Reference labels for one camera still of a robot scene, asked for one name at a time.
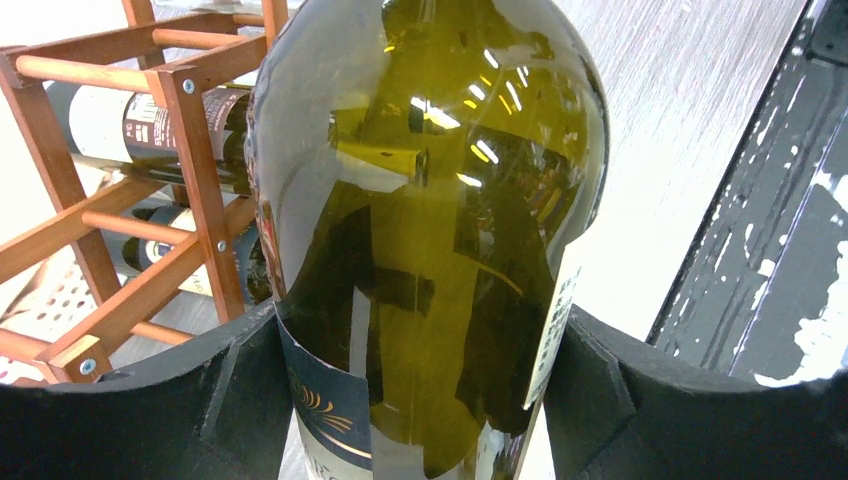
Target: green glass bottle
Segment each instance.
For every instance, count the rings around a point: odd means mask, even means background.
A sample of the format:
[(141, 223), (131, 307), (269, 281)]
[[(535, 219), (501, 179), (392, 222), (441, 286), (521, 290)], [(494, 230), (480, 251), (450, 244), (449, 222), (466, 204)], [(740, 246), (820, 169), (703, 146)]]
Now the green glass bottle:
[(514, 478), (607, 169), (562, 12), (308, 0), (247, 115), (312, 477)]

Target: peeling white paint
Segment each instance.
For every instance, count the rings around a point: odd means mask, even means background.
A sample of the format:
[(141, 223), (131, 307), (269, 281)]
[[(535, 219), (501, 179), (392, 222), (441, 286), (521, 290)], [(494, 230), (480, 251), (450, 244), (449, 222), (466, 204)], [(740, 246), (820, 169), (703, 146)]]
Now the peeling white paint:
[[(777, 74), (777, 78), (775, 79), (775, 81), (780, 80), (780, 76), (781, 76), (781, 74)], [(774, 116), (777, 115), (777, 111), (779, 109), (780, 109), (779, 106), (774, 107), (774, 109), (771, 111), (771, 116), (769, 117), (769, 121), (766, 124), (765, 128), (763, 128), (763, 130), (760, 132), (760, 134), (757, 135), (757, 146), (758, 147), (763, 144), (763, 140), (765, 140), (766, 134), (768, 133), (769, 129), (771, 128), (771, 122), (774, 121)]]
[(801, 81), (798, 82), (798, 86), (795, 87), (795, 93), (792, 94), (792, 100), (789, 101), (789, 107), (786, 109), (787, 113), (792, 111), (792, 106), (795, 105), (795, 99), (798, 98), (798, 92), (801, 91), (801, 86), (804, 85), (804, 80), (806, 80), (806, 79), (807, 79), (807, 77), (802, 78)]
[(716, 266), (713, 268), (713, 273), (718, 270), (719, 265), (721, 265), (721, 259), (724, 258), (724, 252), (727, 251), (727, 246), (730, 245), (730, 239), (733, 238), (733, 233), (727, 234), (727, 239), (724, 241), (724, 245), (721, 246), (721, 252), (718, 254), (718, 258), (716, 258)]
[(749, 223), (747, 227), (745, 227), (745, 258), (751, 258), (751, 252), (748, 251), (748, 241), (751, 240), (751, 232), (754, 231), (754, 224)]
[(756, 310), (760, 306), (760, 302), (763, 300), (763, 294), (766, 293), (766, 287), (768, 286), (768, 281), (764, 280), (763, 284), (760, 285), (760, 288), (757, 289), (756, 293), (754, 293), (754, 303), (751, 304), (751, 310)]
[[(813, 185), (821, 185), (833, 195), (842, 209), (848, 212), (848, 181), (834, 179), (819, 172)], [(828, 379), (844, 368), (842, 359), (848, 347), (848, 241), (839, 242), (836, 259), (836, 281), (827, 289), (828, 300), (819, 318), (802, 318), (801, 329), (795, 333), (795, 343), (804, 356), (798, 370), (787, 378), (772, 378), (755, 373), (754, 379), (766, 387), (796, 385), (816, 379)]]
[(771, 275), (774, 273), (774, 267), (775, 264), (773, 261), (765, 259), (763, 260), (763, 263), (760, 264), (760, 271), (758, 273), (766, 278), (771, 278)]

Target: metal screw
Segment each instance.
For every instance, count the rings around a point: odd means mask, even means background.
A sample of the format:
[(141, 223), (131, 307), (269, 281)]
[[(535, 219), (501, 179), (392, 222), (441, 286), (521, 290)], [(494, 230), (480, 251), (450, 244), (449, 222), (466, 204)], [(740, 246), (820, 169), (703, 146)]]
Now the metal screw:
[(183, 80), (183, 91), (191, 95), (194, 93), (194, 81), (191, 79)]
[(95, 368), (97, 368), (97, 360), (93, 358), (86, 358), (80, 363), (80, 373), (83, 375), (90, 375)]

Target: black foam holder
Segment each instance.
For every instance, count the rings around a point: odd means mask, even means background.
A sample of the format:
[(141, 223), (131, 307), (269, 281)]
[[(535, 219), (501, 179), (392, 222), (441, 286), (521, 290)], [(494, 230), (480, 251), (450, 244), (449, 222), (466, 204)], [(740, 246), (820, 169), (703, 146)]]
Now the black foam holder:
[[(545, 409), (558, 479), (848, 478), (845, 374), (765, 389), (579, 308)], [(94, 384), (0, 388), (0, 478), (273, 480), (291, 412), (266, 302)]]
[(573, 308), (545, 396), (558, 479), (846, 479), (848, 372), (768, 389)]
[(93, 384), (0, 386), (0, 478), (276, 479), (291, 413), (266, 302)]

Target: wooden dowel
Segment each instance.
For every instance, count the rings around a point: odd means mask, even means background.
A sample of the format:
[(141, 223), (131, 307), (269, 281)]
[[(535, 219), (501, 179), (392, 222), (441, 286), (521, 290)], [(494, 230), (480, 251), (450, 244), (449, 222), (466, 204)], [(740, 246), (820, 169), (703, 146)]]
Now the wooden dowel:
[[(151, 0), (122, 0), (124, 14), (127, 16), (127, 24), (130, 27), (138, 27), (156, 22)], [(138, 57), (138, 65), (142, 68), (151, 68), (165, 63), (165, 56), (161, 51), (148, 53)]]
[[(53, 207), (56, 212), (62, 212), (88, 196), (44, 86), (41, 82), (32, 82), (20, 88), (12, 87), (20, 77), (7, 60), (0, 54), (0, 90), (9, 102)], [(89, 232), (74, 242), (71, 248), (98, 305), (121, 288), (100, 232)]]
[[(149, 17), (133, 21), (146, 22)], [(121, 28), (83, 37), (46, 43), (10, 52), (11, 63), (19, 55), (60, 58), (81, 63), (109, 65), (132, 57), (140, 57), (160, 50), (153, 43), (151, 32), (156, 28), (198, 30), (204, 32), (235, 33), (238, 25), (231, 15), (217, 13), (192, 13), (156, 23)]]
[(49, 346), (44, 340), (0, 328), (0, 355), (12, 360), (30, 364)]
[(277, 34), (289, 19), (289, 8), (286, 0), (263, 0), (262, 19), (265, 22), (265, 42), (268, 49), (277, 38)]
[[(262, 37), (251, 39), (250, 42), (253, 42), (254, 48), (264, 50)], [(213, 77), (211, 72), (202, 75), (198, 70), (201, 69), (160, 72), (159, 82), (167, 102), (166, 107), (171, 113), (171, 131), (177, 140), (180, 168), (206, 258), (212, 298), (218, 319), (224, 323), (244, 313), (244, 299), (230, 245), (236, 230), (227, 228), (218, 172), (215, 165), (208, 161), (213, 152), (202, 97), (197, 92), (187, 93), (180, 87), (187, 78), (208, 81)]]
[(194, 338), (194, 335), (190, 333), (150, 322), (141, 322), (134, 326), (130, 332), (169, 345), (180, 345)]
[(163, 82), (167, 82), (169, 79), (163, 78), (163, 75), (179, 75), (181, 77), (180, 85), (178, 85), (178, 94), (181, 96), (185, 95), (181, 86), (184, 80), (192, 80), (197, 91), (205, 92), (247, 72), (256, 70), (262, 63), (262, 59), (265, 58), (266, 53), (264, 36), (241, 36), (234, 43), (168, 62), (149, 69), (146, 73), (156, 104), (168, 108), (171, 111), (171, 118), (178, 119), (180, 117), (179, 112), (176, 112), (174, 105), (169, 105), (165, 98)]
[(58, 80), (79, 85), (150, 93), (144, 72), (131, 68), (92, 65), (55, 58), (21, 55), (15, 68), (22, 75), (40, 80)]
[[(251, 201), (236, 199), (227, 205), (227, 228), (233, 232), (244, 228), (253, 219), (253, 213)], [(106, 353), (111, 354), (123, 344), (132, 327), (151, 318), (162, 306), (163, 299), (173, 298), (180, 284), (203, 264), (203, 259), (199, 236), (192, 233), (47, 347), (36, 360), (49, 363), (86, 335), (99, 337)]]
[(153, 42), (161, 47), (210, 49), (229, 45), (242, 38), (240, 35), (226, 33), (190, 32), (166, 28), (153, 30)]
[(8, 281), (92, 231), (92, 228), (82, 221), (86, 211), (118, 213), (149, 197), (159, 188), (161, 185), (156, 182), (123, 180), (0, 245), (0, 283)]
[(187, 230), (100, 212), (85, 212), (82, 214), (82, 221), (91, 228), (123, 233), (131, 237), (169, 245), (176, 245), (191, 235), (191, 232)]
[(244, 15), (244, 14), (235, 14), (233, 15), (233, 22), (244, 25), (246, 27), (264, 27), (265, 20), (262, 18), (262, 15)]

